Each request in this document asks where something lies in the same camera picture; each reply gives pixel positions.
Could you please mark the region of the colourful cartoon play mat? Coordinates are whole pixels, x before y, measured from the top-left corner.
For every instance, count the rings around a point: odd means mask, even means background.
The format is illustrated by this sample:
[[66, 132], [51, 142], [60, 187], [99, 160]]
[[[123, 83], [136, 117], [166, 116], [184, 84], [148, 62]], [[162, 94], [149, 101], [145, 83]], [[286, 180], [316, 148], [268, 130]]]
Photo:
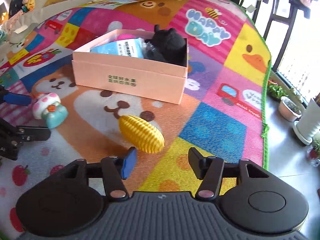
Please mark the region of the colourful cartoon play mat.
[[[186, 67], [90, 52], [88, 43], [105, 34], [149, 38], [155, 25], [187, 39]], [[1, 233], [22, 233], [15, 204], [47, 176], [78, 158], [124, 154], [124, 115], [151, 123], [165, 140], [161, 152], [138, 152], [129, 191], [195, 192], [190, 147], [267, 167], [270, 61], [252, 21], [228, 0], [108, 0], [45, 17], [18, 45], [1, 49], [1, 85], [33, 97], [57, 94], [68, 116], [48, 140], [26, 142], [17, 160], [1, 158]]]

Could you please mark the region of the pink cardboard box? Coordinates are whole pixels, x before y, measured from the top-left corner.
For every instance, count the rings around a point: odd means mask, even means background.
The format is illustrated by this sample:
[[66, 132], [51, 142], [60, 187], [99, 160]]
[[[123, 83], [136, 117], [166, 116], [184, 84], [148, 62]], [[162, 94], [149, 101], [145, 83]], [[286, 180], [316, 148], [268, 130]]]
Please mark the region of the pink cardboard box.
[[120, 34], [146, 39], [153, 36], [149, 31], [116, 29], [79, 47], [72, 53], [75, 83], [180, 104], [187, 80], [187, 66], [90, 52], [91, 48], [109, 43]]

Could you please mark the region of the white potted palm planter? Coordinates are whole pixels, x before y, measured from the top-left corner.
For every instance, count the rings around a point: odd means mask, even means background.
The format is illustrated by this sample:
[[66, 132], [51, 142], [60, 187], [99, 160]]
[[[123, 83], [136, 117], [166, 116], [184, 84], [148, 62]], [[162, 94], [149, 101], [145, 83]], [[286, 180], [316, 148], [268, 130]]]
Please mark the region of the white potted palm planter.
[[293, 123], [293, 131], [305, 145], [312, 143], [313, 137], [319, 132], [320, 107], [311, 99], [299, 121]]

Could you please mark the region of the yellow corn toy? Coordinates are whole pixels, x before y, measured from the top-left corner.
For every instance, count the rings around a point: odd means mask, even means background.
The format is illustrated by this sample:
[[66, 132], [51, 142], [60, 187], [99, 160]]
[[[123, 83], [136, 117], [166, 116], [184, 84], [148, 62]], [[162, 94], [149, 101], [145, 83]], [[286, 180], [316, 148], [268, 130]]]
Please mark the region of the yellow corn toy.
[[145, 153], [159, 153], [165, 146], [163, 134], [152, 124], [134, 115], [119, 118], [119, 130], [135, 148]]

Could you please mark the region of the blue white snack bag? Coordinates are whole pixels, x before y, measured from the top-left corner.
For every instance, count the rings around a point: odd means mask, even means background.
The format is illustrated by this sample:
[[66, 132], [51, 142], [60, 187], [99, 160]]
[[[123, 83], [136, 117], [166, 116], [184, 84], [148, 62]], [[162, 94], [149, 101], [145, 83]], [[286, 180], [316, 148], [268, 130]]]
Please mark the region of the blue white snack bag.
[[91, 53], [127, 56], [142, 59], [145, 42], [142, 38], [131, 38], [102, 44], [90, 49]]

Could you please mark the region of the black plush toy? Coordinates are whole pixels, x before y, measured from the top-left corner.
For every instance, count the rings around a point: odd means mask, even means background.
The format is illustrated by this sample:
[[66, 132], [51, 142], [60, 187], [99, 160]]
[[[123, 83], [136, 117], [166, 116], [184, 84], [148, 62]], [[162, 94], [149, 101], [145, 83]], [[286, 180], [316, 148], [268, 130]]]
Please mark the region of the black plush toy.
[[157, 24], [151, 39], [144, 40], [145, 59], [187, 66], [187, 42], [175, 28], [161, 29]]

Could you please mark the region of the mushroom house toy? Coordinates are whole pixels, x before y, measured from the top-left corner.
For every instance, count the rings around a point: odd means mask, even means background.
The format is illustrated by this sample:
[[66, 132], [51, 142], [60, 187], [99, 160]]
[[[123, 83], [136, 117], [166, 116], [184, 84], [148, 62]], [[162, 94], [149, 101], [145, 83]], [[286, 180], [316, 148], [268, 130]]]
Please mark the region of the mushroom house toy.
[[53, 92], [40, 93], [32, 107], [36, 120], [43, 120], [49, 129], [60, 126], [68, 116], [67, 108], [61, 104], [60, 97]]

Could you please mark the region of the small white flower pot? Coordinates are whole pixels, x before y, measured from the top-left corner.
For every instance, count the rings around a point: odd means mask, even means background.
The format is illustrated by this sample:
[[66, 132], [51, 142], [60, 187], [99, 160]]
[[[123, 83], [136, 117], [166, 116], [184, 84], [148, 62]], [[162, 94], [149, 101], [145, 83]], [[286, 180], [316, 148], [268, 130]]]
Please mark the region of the small white flower pot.
[[302, 111], [299, 107], [286, 96], [281, 97], [278, 111], [281, 116], [289, 122], [294, 122], [302, 115]]

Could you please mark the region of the pink plastic heart strainer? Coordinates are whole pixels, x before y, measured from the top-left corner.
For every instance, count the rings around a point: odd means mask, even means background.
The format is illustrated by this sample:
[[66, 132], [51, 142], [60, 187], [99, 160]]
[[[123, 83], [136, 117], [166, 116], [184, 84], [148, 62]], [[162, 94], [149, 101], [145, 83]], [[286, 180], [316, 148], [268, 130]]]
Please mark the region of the pink plastic heart strainer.
[[116, 37], [115, 41], [135, 39], [135, 38], [136, 38], [135, 35], [132, 35], [132, 34], [120, 34]]

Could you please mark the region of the yellow duck plush toy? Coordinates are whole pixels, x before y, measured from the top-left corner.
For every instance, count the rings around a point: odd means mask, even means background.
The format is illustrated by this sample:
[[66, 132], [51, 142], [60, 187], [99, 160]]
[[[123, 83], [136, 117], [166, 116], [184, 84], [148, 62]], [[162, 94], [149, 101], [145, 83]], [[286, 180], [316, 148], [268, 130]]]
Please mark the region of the yellow duck plush toy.
[[22, 11], [29, 12], [35, 8], [35, 0], [22, 0]]

